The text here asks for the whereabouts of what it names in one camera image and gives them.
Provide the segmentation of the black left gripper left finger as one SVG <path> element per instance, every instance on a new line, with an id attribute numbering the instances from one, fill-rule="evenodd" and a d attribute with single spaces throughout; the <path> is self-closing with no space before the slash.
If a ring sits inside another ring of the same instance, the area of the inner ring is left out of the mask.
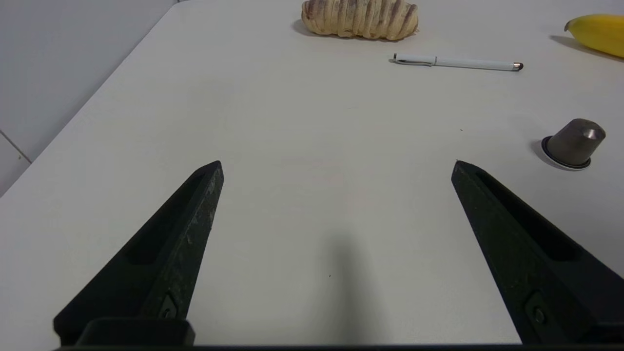
<path id="1" fill-rule="evenodd" d="M 190 302 L 224 184 L 202 166 L 53 320 L 61 347 L 191 347 Z"/>

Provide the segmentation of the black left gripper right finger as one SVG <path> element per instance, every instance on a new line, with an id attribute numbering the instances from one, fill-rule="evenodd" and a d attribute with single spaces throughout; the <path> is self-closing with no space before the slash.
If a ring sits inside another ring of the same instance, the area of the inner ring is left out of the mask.
<path id="1" fill-rule="evenodd" d="M 524 345 L 622 345 L 624 281 L 483 169 L 451 175 Z"/>

